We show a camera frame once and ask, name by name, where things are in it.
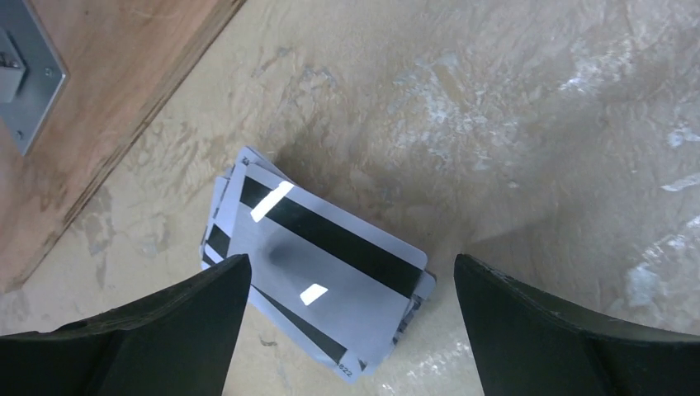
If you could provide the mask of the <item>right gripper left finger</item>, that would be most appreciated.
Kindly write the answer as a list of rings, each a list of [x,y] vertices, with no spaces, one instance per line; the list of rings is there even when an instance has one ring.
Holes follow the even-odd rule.
[[[248,257],[51,332],[1,339],[4,395],[220,395],[251,282]]]

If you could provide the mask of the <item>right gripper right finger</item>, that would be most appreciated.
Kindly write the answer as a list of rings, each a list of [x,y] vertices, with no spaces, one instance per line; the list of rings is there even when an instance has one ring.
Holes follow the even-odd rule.
[[[586,309],[460,254],[454,281],[487,395],[696,395],[699,339]]]

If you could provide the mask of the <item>white credit card stack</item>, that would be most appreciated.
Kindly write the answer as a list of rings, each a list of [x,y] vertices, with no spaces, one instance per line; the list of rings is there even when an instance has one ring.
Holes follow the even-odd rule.
[[[215,179],[201,267],[248,257],[248,300],[353,383],[394,350],[436,279],[420,249],[308,192],[251,147]]]

